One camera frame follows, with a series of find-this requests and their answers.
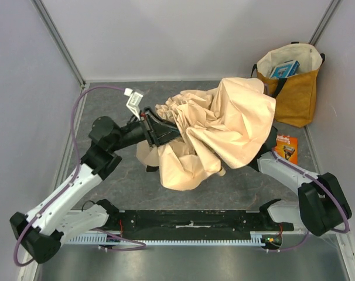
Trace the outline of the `beige folding umbrella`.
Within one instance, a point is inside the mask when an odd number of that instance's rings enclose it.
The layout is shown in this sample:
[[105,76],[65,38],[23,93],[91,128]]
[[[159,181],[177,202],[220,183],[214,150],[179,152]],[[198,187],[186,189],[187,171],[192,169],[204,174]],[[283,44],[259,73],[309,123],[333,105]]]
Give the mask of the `beige folding umbrella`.
[[257,78],[224,78],[217,88],[184,90],[155,107],[177,125],[181,136],[160,147],[137,145],[144,166],[157,167],[167,189],[195,189],[223,164],[238,169],[249,164],[271,131],[276,100],[264,93]]

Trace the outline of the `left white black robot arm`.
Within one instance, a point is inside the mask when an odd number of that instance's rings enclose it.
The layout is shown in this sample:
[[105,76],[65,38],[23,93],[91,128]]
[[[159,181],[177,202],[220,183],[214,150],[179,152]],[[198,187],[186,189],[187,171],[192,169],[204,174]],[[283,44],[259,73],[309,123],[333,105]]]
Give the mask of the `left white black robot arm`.
[[108,116],[97,118],[88,137],[91,145],[78,158],[72,174],[35,208],[26,214],[16,212],[11,216],[9,221],[17,240],[13,253],[17,266],[23,266],[18,261],[19,247],[23,247],[33,261],[42,264],[68,240],[118,220],[119,209],[106,199],[77,215],[68,216],[67,213],[116,169],[122,160],[116,154],[118,150],[142,141],[160,147],[180,137],[180,131],[175,124],[146,107],[139,118],[133,118],[123,127]]

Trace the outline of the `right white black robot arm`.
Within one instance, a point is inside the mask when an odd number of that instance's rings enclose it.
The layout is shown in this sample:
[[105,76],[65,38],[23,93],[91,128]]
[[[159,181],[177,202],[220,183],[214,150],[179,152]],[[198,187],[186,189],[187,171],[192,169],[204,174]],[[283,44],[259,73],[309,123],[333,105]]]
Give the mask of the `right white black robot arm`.
[[276,145],[277,128],[272,127],[256,157],[248,164],[298,196],[297,207],[284,207],[277,201],[270,204],[267,211],[272,220],[293,223],[296,218],[317,237],[328,231],[348,233],[352,211],[336,176],[317,174],[287,161],[276,153]]

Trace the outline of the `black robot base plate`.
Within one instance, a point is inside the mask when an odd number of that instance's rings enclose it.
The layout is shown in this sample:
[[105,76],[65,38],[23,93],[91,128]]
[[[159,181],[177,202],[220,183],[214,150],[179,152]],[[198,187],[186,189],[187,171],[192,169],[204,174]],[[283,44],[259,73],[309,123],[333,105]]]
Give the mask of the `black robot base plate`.
[[291,223],[274,222],[266,211],[243,210],[125,210],[111,214],[101,228],[144,241],[245,240],[252,231],[294,230]]

